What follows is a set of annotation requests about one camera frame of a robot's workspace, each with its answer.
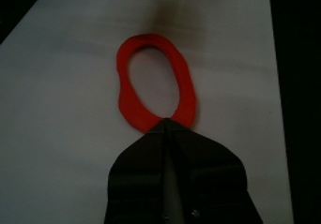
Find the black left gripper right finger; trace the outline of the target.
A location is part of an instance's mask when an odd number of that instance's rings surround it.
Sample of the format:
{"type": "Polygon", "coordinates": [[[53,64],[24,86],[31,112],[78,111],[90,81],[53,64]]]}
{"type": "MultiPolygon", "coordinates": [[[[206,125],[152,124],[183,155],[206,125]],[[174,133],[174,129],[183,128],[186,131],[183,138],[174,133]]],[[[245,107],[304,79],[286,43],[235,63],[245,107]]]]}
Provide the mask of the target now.
{"type": "Polygon", "coordinates": [[[164,133],[185,224],[263,224],[239,157],[171,119],[164,120],[164,133]]]}

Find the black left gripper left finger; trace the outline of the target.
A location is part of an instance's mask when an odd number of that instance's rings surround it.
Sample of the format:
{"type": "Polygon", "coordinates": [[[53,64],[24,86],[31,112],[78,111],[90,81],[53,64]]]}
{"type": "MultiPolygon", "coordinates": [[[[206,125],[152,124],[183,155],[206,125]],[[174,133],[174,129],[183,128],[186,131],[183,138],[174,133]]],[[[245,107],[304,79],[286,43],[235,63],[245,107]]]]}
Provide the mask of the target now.
{"type": "Polygon", "coordinates": [[[163,223],[163,140],[160,121],[115,159],[104,224],[163,223]]]}

